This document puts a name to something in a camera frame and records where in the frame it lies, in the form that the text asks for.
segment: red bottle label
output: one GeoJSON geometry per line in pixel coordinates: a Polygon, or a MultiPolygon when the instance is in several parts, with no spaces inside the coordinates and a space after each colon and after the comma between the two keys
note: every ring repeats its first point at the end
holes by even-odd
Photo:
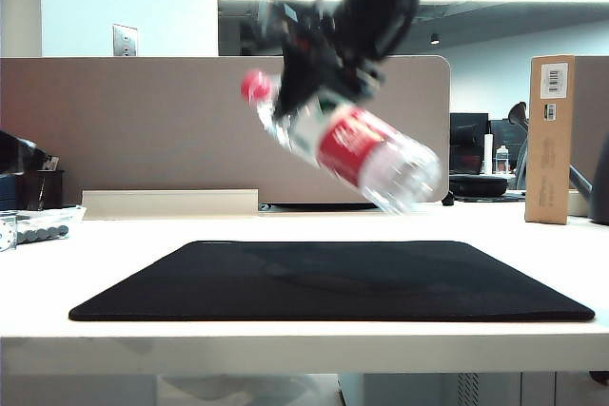
{"type": "Polygon", "coordinates": [[[389,124],[354,106],[323,136],[317,162],[358,187],[363,161],[393,132],[389,124]]]}

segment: clear plastic bottle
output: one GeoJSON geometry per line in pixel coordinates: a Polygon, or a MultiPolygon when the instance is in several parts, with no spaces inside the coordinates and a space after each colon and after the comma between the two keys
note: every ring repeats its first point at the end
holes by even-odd
{"type": "Polygon", "coordinates": [[[436,154],[335,92],[320,90],[296,113],[273,120],[280,83],[251,70],[241,92],[281,146],[389,213],[404,213],[434,191],[442,170],[436,154]]]}
{"type": "Polygon", "coordinates": [[[501,145],[495,153],[495,173],[507,174],[510,172],[510,154],[505,145],[501,145]]]}

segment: white desk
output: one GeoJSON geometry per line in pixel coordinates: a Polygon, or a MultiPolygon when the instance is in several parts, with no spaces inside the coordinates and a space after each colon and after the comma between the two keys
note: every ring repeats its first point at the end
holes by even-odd
{"type": "Polygon", "coordinates": [[[525,223],[523,203],[439,203],[405,217],[268,213],[83,222],[0,253],[2,376],[517,372],[609,369],[609,227],[525,223]],[[68,311],[194,240],[469,242],[590,306],[589,323],[73,322],[68,311]]]}

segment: barcode label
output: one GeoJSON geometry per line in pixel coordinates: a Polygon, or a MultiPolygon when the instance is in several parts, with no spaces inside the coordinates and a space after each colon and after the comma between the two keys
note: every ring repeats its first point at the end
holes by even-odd
{"type": "Polygon", "coordinates": [[[544,64],[541,66],[541,98],[564,99],[567,96],[569,65],[544,64]]]}
{"type": "Polygon", "coordinates": [[[556,104],[547,104],[543,110],[543,119],[556,121],[556,104]]]}

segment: robotic arm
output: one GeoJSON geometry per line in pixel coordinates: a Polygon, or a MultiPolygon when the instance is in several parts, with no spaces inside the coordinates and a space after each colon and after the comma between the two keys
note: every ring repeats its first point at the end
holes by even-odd
{"type": "Polygon", "coordinates": [[[321,86],[347,99],[371,97],[383,80],[374,63],[408,32],[419,0],[343,0],[333,13],[275,2],[264,34],[282,40],[284,73],[275,117],[304,104],[321,86]]]}

